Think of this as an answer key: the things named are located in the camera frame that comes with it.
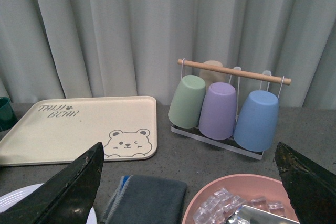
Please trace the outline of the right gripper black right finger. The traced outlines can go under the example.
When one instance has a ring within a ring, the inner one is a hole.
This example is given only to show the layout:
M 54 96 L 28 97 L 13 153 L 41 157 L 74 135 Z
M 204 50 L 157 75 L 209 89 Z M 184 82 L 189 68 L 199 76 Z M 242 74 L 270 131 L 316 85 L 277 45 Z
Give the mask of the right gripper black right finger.
M 275 162 L 300 223 L 335 223 L 335 174 L 279 142 Z

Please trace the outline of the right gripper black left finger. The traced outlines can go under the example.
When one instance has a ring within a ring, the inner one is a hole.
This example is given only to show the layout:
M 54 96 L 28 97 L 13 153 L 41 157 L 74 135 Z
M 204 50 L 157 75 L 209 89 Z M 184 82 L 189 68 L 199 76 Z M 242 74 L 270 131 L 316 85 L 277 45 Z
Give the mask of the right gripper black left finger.
M 100 186 L 101 142 L 18 203 L 1 213 L 1 223 L 86 223 Z

